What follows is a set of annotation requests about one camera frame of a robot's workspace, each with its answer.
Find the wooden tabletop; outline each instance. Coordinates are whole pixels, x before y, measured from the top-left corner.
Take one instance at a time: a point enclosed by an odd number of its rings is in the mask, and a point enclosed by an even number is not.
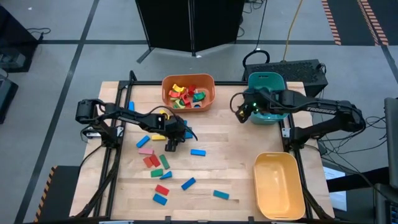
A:
[[[287,85],[291,90],[305,93],[302,83]],[[103,82],[99,98],[114,102],[117,86],[117,82]],[[209,111],[179,114],[188,121],[198,141],[188,139],[177,146],[176,152],[164,151],[166,141],[149,141],[144,146],[154,149],[157,156],[166,156],[173,173],[171,179],[150,177],[153,168],[145,166],[142,161],[145,155],[138,154],[136,143],[152,134],[127,124],[112,219],[164,220],[165,216],[171,216],[172,220],[247,221],[253,216],[255,221],[267,220],[256,205],[253,164],[258,154],[281,152],[283,147],[278,124],[258,126],[250,121],[241,124],[229,110],[231,96],[245,88],[216,86],[215,101]],[[131,100],[137,112],[147,113],[163,104],[161,86],[133,86]],[[236,97],[234,105],[238,103],[242,103],[241,97]],[[295,113],[294,123],[302,128],[311,126],[311,114]],[[315,140],[307,144],[317,147]],[[89,140],[85,156],[99,145],[100,139]],[[206,156],[191,156],[191,149],[206,150]],[[102,149],[93,154],[81,169],[70,215],[80,212],[98,188],[104,152]],[[334,217],[319,152],[306,147],[301,149],[301,155],[309,191],[327,214]],[[191,177],[197,182],[183,191],[181,185]],[[166,206],[152,200],[157,184],[170,189]],[[229,200],[212,196],[213,190],[229,193]],[[106,192],[102,215],[107,198]]]

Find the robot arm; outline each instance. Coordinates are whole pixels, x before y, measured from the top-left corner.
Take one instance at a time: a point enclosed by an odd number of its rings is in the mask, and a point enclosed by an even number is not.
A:
[[[109,127],[105,123],[106,119],[118,119],[136,124],[149,133],[158,133],[167,137],[169,140],[165,147],[166,151],[174,152],[177,144],[185,141],[186,127],[183,119],[179,116],[171,116],[166,119],[163,114],[140,114],[98,99],[80,101],[75,119],[81,124],[89,124],[93,127],[101,135],[102,142],[106,147],[116,147],[120,144],[117,129]]]
[[[271,91],[250,88],[243,93],[244,103],[235,112],[236,117],[244,123],[251,113],[297,113],[310,111],[334,115],[335,117],[307,128],[288,130],[286,136],[293,146],[302,147],[310,138],[319,139],[334,131],[357,132],[365,129],[361,110],[349,101],[321,100],[306,97],[292,90]]]

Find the black metal frame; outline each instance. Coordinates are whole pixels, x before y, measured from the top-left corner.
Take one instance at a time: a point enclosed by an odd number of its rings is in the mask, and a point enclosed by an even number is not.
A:
[[[162,82],[161,81],[137,81],[137,78],[134,74],[134,72],[130,71],[130,80],[129,81],[120,81],[119,85],[118,85],[118,92],[116,94],[116,100],[115,103],[117,105],[120,105],[121,102],[121,95],[122,92],[125,88],[127,88],[127,94],[126,94],[126,99],[124,102],[124,106],[127,107],[130,97],[131,97],[131,92],[132,92],[132,86],[133,85],[161,85]],[[244,82],[244,81],[215,81],[215,85],[231,85],[231,86],[247,86],[248,83]],[[289,127],[290,128],[294,128],[294,121],[293,121],[293,116],[292,114],[289,114],[288,117],[288,122],[289,122]],[[122,122],[121,126],[124,128],[126,125],[125,122]],[[112,120],[111,122],[111,127],[115,127],[116,126],[116,120]],[[281,136],[282,136],[282,128],[285,128],[285,124],[283,121],[279,122],[279,126],[280,126],[280,131],[281,131]],[[124,135],[121,136],[121,144],[120,146],[115,149],[116,150],[116,154],[120,155],[121,154],[121,150],[123,147],[123,139],[124,139]],[[289,148],[288,142],[287,141],[283,141],[282,140],[282,144],[284,147],[284,152],[289,152],[291,149]],[[108,168],[109,168],[109,160],[110,160],[110,156],[111,156],[111,148],[107,148],[106,149],[106,153],[105,153],[105,157],[104,157],[104,162],[103,162],[103,167],[102,167],[102,171],[101,171],[101,179],[99,184],[101,185],[104,182],[104,179],[106,177],[106,174],[108,172]],[[296,158],[297,161],[297,165],[298,165],[298,171],[300,174],[300,180],[302,183],[303,187],[306,187],[306,181],[305,181],[305,174],[304,174],[304,169],[303,169],[303,162],[302,162],[302,158],[300,155],[300,150],[299,149],[293,149],[294,152],[294,157]],[[120,156],[115,156],[115,162],[117,162],[119,164],[120,161]],[[105,217],[110,218],[111,214],[112,214],[112,207],[113,207],[113,200],[114,200],[114,193],[115,193],[115,188],[116,188],[116,181],[118,178],[118,174],[117,174],[118,170],[116,171],[116,175],[114,176],[114,178],[111,181],[111,186],[109,188],[109,197],[108,197],[108,201],[106,204],[106,213],[105,213]],[[96,206],[95,206],[95,212],[93,214],[94,217],[98,217],[100,215],[100,208],[101,208],[101,201],[102,201],[102,196],[101,196],[101,200],[98,200]],[[309,204],[309,202],[307,201],[307,199],[305,199],[305,215],[306,218],[301,218],[299,220],[297,220],[297,222],[304,222],[304,223],[346,223],[346,222],[339,222],[336,220],[314,220],[313,219],[313,215],[312,215],[312,208]],[[191,222],[196,222],[196,221],[180,221],[180,222],[176,222],[176,221],[171,221],[170,217],[166,217],[165,220],[158,220],[158,221],[144,221],[144,220],[135,220],[134,223],[191,223]],[[271,222],[255,222],[253,217],[248,217],[248,221],[247,222],[211,222],[211,223],[271,223]]]

